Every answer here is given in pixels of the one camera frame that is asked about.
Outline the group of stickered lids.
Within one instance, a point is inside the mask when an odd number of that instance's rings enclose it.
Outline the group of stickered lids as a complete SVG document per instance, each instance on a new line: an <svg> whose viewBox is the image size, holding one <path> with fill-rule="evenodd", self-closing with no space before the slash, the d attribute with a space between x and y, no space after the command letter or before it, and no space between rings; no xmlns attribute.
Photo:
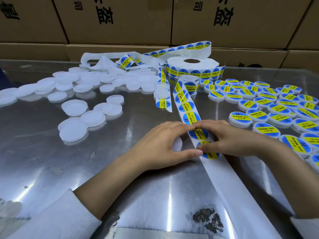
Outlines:
<svg viewBox="0 0 319 239"><path fill-rule="evenodd" d="M231 112L230 123L238 127L253 124L254 132L278 139L319 173L319 100L301 94L302 88L286 84L271 88L263 81L201 80L212 100L224 98L243 112Z"/></svg>

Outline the person's left hand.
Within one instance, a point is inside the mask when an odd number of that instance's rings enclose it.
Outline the person's left hand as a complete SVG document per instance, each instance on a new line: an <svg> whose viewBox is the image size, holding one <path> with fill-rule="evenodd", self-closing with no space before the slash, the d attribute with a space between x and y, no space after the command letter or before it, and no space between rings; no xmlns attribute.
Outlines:
<svg viewBox="0 0 319 239"><path fill-rule="evenodd" d="M130 151L126 153L129 161L144 172L177 165L185 160L176 160L172 154L173 141L189 131L193 125L182 122L164 122L151 129Z"/></svg>

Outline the large roll of stickers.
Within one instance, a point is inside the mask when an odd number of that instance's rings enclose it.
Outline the large roll of stickers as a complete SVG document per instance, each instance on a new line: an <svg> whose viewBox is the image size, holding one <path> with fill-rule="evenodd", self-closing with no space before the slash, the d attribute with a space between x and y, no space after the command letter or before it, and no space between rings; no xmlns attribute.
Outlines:
<svg viewBox="0 0 319 239"><path fill-rule="evenodd" d="M182 75L193 75L199 79L217 80L225 70L225 65L211 58L191 58L184 56L170 57L165 64L169 76L179 78Z"/></svg>

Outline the loose twisted sticker strip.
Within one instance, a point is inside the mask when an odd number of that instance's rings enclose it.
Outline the loose twisted sticker strip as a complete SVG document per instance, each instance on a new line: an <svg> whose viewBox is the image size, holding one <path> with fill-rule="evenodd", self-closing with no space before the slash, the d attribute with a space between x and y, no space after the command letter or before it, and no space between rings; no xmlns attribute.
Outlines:
<svg viewBox="0 0 319 239"><path fill-rule="evenodd" d="M173 77L168 75L166 68L165 68L165 64L166 64L166 61L168 60L168 58L176 57L176 56L184 56L184 57L199 58L199 59L209 58L209 56L211 54L211 47L212 46L211 46L210 41L201 41L201 42L197 42L197 43L181 45L181 46L177 46L177 47L171 47L168 49L162 49L159 51L145 53L144 55L152 56L152 57L156 58L156 61L159 61L158 65L156 66L159 69L159 71L158 71L159 88L156 88L155 91L157 91L157 90L170 91L167 76L170 78L173 78ZM145 68L146 66L150 66L150 67L154 68L155 61L153 61L152 65L133 64L130 69Z"/></svg>

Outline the person's right hand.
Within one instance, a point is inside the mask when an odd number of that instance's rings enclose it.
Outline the person's right hand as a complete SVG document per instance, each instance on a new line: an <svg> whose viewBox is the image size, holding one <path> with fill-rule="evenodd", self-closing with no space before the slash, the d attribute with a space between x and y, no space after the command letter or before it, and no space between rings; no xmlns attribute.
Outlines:
<svg viewBox="0 0 319 239"><path fill-rule="evenodd" d="M278 141L257 132L237 128L225 120L201 120L195 128L205 129L218 140L225 142L226 155L259 156L275 151Z"/></svg>

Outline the person's left forearm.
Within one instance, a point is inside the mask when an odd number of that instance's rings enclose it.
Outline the person's left forearm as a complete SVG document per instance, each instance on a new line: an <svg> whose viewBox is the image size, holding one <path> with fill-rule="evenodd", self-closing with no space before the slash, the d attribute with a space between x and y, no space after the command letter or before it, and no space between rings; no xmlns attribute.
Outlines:
<svg viewBox="0 0 319 239"><path fill-rule="evenodd" d="M89 239L118 195L143 171L145 161L125 155L57 201L7 239Z"/></svg>

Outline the crumpled empty backing paper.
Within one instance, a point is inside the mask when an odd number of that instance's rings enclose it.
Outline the crumpled empty backing paper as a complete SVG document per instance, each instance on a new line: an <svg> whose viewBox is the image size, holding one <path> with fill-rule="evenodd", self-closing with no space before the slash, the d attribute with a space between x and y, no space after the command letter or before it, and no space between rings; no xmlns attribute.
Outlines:
<svg viewBox="0 0 319 239"><path fill-rule="evenodd" d="M133 64L152 65L156 58L138 52L84 53L81 64L91 70L122 69L128 70Z"/></svg>

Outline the stack of cardboard boxes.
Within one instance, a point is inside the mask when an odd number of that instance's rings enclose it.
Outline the stack of cardboard boxes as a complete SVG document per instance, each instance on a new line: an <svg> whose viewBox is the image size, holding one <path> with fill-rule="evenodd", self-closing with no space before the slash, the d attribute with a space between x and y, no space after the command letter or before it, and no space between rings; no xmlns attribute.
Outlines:
<svg viewBox="0 0 319 239"><path fill-rule="evenodd" d="M0 0L0 59L211 42L220 64L319 74L319 0Z"/></svg>

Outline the white plastic lid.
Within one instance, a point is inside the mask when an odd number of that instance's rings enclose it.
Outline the white plastic lid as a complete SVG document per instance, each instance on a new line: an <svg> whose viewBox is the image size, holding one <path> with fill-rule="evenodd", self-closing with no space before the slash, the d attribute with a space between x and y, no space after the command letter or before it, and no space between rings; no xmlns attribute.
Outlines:
<svg viewBox="0 0 319 239"><path fill-rule="evenodd" d="M178 136L178 137L173 141L172 151L174 151L174 152L180 152L181 149L182 149L182 146L183 146L183 141L182 141L181 137Z"/></svg>

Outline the small roll of stickers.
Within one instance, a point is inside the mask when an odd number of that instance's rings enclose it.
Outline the small roll of stickers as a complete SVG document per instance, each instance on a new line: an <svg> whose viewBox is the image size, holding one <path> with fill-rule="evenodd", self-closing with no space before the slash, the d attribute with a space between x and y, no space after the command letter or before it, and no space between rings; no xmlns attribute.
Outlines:
<svg viewBox="0 0 319 239"><path fill-rule="evenodd" d="M180 79L190 96L195 96L200 83L200 78L194 75L181 75Z"/></svg>

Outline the pile of plain white lids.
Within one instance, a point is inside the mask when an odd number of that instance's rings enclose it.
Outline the pile of plain white lids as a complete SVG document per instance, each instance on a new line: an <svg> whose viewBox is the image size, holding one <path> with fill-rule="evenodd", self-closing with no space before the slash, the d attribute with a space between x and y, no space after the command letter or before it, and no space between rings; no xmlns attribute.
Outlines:
<svg viewBox="0 0 319 239"><path fill-rule="evenodd" d="M84 139L89 129L101 127L107 120L123 114L124 96L112 95L121 88L153 94L156 106L168 110L170 91L155 91L159 79L158 71L153 68L91 70L79 65L35 83L14 83L0 68L0 108L18 100L30 102L41 98L62 103L61 109L69 118L58 125L59 136L64 143L75 143Z"/></svg>

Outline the person's right forearm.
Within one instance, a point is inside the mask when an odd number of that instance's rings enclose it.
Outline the person's right forearm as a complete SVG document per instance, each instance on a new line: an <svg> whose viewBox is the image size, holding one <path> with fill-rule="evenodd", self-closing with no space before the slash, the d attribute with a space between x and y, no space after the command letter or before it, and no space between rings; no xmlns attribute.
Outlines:
<svg viewBox="0 0 319 239"><path fill-rule="evenodd" d="M303 239L319 239L319 175L284 143L268 138L262 145L258 157L293 209L292 224Z"/></svg>

